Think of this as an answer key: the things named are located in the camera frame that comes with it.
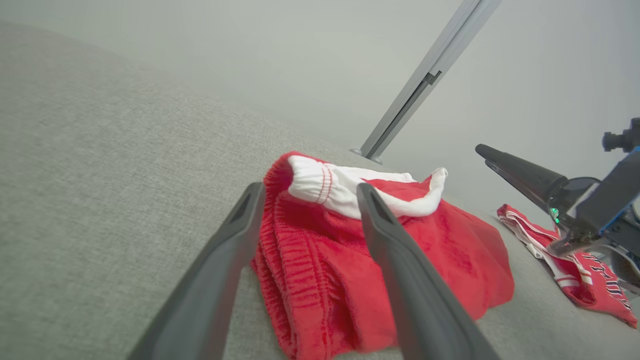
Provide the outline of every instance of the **metal pole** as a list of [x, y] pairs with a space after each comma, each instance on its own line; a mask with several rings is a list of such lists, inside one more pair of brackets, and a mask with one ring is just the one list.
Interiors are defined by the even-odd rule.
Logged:
[[409, 81], [356, 154], [381, 163], [379, 156], [420, 107], [502, 0], [464, 0]]

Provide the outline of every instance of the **red fabric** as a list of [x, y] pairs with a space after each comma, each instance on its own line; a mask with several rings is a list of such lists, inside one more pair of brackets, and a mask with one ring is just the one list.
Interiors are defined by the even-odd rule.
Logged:
[[[498, 209], [498, 216], [509, 227], [518, 226], [544, 248], [558, 239], [557, 233], [530, 223], [527, 217], [507, 204]], [[588, 252], [577, 252], [566, 258], [556, 258], [546, 252], [545, 254], [547, 261], [553, 261], [553, 265], [563, 273], [556, 275], [555, 280], [574, 304], [611, 314], [634, 329], [637, 328], [637, 319], [632, 312], [631, 304], [618, 286], [618, 277], [605, 263]]]
[[[300, 154], [283, 155], [264, 178], [264, 217], [252, 261], [282, 350], [290, 359], [316, 360], [397, 345], [382, 273], [361, 221], [289, 194], [291, 155]], [[429, 191], [429, 179], [368, 182], [403, 200]], [[399, 220], [473, 319], [511, 300], [507, 251], [492, 226], [445, 201], [430, 216]]]

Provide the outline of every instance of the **green led light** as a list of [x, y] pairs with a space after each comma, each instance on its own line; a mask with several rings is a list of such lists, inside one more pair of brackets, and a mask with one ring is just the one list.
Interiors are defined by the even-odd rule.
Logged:
[[560, 213], [558, 211], [558, 209], [556, 208], [550, 208], [549, 211], [551, 212], [551, 217], [554, 219], [554, 221], [556, 222], [556, 224], [560, 224], [560, 219], [558, 219], [558, 214]]

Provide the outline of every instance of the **couch cushion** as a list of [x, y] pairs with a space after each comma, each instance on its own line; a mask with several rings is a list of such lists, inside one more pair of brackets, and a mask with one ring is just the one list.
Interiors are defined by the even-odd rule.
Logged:
[[[288, 151], [380, 166], [114, 54], [0, 25], [0, 348], [120, 359], [244, 188]], [[227, 354], [280, 359], [245, 269]]]

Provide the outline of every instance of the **gray fabric surface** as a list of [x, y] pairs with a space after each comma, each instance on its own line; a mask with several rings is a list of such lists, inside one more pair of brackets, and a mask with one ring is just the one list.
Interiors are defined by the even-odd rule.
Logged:
[[[123, 359], [245, 186], [291, 150], [381, 169], [111, 53], [1, 23], [0, 357]], [[479, 321], [503, 359], [639, 358], [638, 332], [577, 309], [491, 214], [472, 212], [500, 229], [516, 281]], [[245, 268], [225, 359], [283, 356]]]

